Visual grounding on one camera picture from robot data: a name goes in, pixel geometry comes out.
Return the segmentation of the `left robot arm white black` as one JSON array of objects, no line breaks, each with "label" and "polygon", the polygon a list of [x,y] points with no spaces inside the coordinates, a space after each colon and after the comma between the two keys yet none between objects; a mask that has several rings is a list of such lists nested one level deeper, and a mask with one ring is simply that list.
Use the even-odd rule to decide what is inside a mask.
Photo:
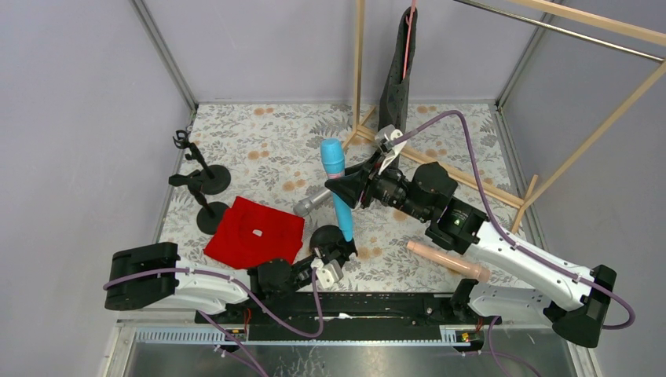
[{"label": "left robot arm white black", "polygon": [[161,306],[218,314],[247,300],[287,297],[311,283],[329,288],[357,254],[352,241],[328,241],[312,246],[312,254],[295,264],[274,258],[249,269],[230,270],[193,262],[177,249],[177,244],[164,242],[114,253],[103,287],[105,309]]}]

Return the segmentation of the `silver microphone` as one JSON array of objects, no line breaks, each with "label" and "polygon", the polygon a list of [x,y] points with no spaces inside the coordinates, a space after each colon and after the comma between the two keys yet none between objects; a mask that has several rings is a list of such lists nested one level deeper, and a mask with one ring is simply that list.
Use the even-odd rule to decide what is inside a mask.
[{"label": "silver microphone", "polygon": [[330,197],[331,191],[323,187],[312,195],[299,200],[293,207],[293,213],[299,217],[305,217]]}]

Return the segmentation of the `black mic stand moved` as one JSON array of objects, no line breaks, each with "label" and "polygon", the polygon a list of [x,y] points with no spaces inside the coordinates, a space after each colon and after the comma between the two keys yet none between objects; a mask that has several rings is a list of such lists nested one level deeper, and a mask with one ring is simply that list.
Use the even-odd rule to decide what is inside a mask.
[{"label": "black mic stand moved", "polygon": [[337,225],[324,225],[315,230],[310,237],[309,251],[327,260],[349,261],[353,254],[358,255],[354,240],[346,240]]}]

